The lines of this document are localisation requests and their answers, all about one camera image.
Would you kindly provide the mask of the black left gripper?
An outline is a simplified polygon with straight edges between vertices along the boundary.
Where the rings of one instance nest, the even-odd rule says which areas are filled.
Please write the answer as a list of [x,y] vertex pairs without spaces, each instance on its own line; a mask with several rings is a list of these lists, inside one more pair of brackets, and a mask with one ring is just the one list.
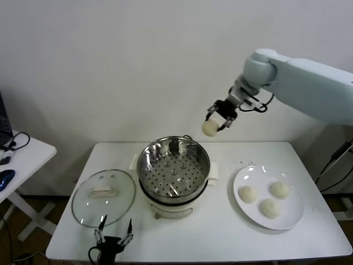
[[132,219],[129,221],[126,236],[121,239],[120,237],[103,236],[103,228],[107,219],[107,215],[101,217],[99,226],[95,229],[94,235],[97,242],[97,249],[100,254],[97,258],[98,265],[111,265],[115,264],[115,257],[124,251],[133,239],[132,233]]

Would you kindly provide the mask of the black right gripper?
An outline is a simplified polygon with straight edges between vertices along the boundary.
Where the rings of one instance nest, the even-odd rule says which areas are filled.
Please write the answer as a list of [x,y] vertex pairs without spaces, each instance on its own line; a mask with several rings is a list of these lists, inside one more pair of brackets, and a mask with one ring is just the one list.
[[221,117],[226,119],[217,131],[230,128],[233,123],[233,119],[237,117],[236,109],[242,105],[243,101],[244,93],[242,89],[236,87],[230,88],[228,96],[224,100],[216,100],[216,102],[207,109],[205,121],[208,121],[213,113],[217,112]]

